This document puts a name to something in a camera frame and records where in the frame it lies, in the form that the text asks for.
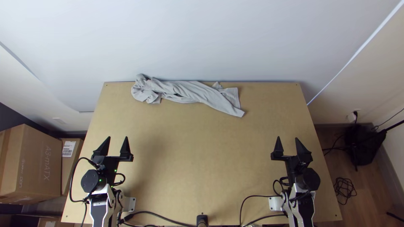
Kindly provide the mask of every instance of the white wall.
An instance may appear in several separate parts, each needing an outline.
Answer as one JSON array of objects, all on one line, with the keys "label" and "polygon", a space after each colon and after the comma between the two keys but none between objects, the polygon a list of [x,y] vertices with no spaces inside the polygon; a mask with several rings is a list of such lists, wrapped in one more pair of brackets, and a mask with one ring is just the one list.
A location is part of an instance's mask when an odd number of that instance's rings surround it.
[{"label": "white wall", "polygon": [[374,122],[404,103],[404,7],[309,104],[314,123]]},{"label": "white wall", "polygon": [[[92,113],[78,113],[0,47],[0,102],[49,129],[87,131]],[[59,117],[66,122],[53,120]]]},{"label": "white wall", "polygon": [[399,0],[4,0],[0,42],[61,101],[104,81],[300,81],[306,100]]},{"label": "white wall", "polygon": [[[395,113],[399,112],[404,108],[404,93],[399,96],[399,103],[401,105],[396,109],[386,113],[384,116],[374,121],[375,125],[383,123],[385,120],[389,119]],[[390,127],[391,125],[404,120],[404,111],[399,113],[397,116],[392,118],[390,121],[386,122],[379,127],[379,130]],[[390,161],[397,173],[397,177],[400,180],[401,186],[404,188],[404,125],[397,126],[387,132],[386,139],[383,142],[383,147],[388,154]]]}]

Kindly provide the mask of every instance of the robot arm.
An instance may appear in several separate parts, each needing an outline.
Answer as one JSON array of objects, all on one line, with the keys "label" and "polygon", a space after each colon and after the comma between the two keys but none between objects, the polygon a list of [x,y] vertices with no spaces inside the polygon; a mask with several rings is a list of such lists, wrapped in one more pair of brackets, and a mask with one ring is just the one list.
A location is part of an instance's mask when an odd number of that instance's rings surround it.
[{"label": "robot arm", "polygon": [[125,197],[121,190],[114,188],[119,162],[133,161],[128,138],[118,157],[107,156],[110,139],[108,137],[91,156],[97,169],[88,170],[81,179],[81,187],[88,193],[93,227],[116,227],[119,212],[135,210],[136,198]]},{"label": "robot arm", "polygon": [[291,227],[313,227],[314,197],[320,186],[320,177],[312,168],[311,152],[304,147],[298,138],[296,156],[284,156],[280,138],[276,139],[271,160],[284,161],[286,165],[289,186],[281,192],[281,197],[269,198],[272,211],[286,212]]}]

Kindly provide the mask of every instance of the wooden table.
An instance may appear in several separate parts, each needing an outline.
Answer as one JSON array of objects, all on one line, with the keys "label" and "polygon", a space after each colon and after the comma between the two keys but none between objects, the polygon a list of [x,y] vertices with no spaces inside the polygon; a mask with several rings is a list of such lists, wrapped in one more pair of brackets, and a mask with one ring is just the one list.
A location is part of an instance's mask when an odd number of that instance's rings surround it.
[{"label": "wooden table", "polygon": [[[109,155],[118,156],[128,136],[134,160],[120,163],[118,172],[126,175],[126,182],[118,188],[137,198],[137,211],[152,211],[189,224],[195,224],[196,216],[203,212],[209,216],[210,225],[238,225],[243,199],[249,195],[275,195],[272,182],[286,176],[285,163],[271,161],[276,137],[281,137],[285,155],[296,155],[298,137],[312,152],[314,161],[310,167],[321,178],[314,221],[341,220],[300,85],[221,84],[239,88],[244,117],[230,116],[200,103],[141,103],[130,93],[133,82],[105,83],[80,156],[91,157],[108,136]],[[86,196],[80,180],[90,168],[84,161],[78,165],[73,198]],[[62,221],[79,223],[83,213],[81,203],[67,199]],[[243,208],[242,222],[270,214],[276,212],[270,211],[267,198],[251,198]],[[91,223],[89,213],[85,223]],[[137,215],[130,223],[173,225],[148,214]],[[287,223],[287,218],[274,217],[258,223]]]}]

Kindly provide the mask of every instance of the gray cloth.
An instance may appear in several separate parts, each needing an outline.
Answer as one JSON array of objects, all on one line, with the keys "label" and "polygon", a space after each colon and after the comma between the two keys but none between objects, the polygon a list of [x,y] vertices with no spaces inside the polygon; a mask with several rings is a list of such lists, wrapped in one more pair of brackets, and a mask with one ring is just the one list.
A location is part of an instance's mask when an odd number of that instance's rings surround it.
[{"label": "gray cloth", "polygon": [[160,103],[165,98],[178,103],[204,103],[218,111],[242,117],[237,87],[223,89],[216,82],[212,87],[198,81],[159,81],[146,78],[143,74],[136,76],[132,86],[132,96],[141,102]]}]

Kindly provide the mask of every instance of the electrical outlet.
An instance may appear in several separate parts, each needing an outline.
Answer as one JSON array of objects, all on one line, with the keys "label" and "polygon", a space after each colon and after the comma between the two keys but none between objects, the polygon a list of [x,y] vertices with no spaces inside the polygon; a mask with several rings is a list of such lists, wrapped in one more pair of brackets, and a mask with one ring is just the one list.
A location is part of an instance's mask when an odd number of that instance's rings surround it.
[{"label": "electrical outlet", "polygon": [[350,113],[350,114],[348,114],[348,115],[346,116],[346,119],[347,119],[348,122],[350,122],[350,123],[355,122],[355,120],[356,120],[356,115],[352,112],[352,113]]}]

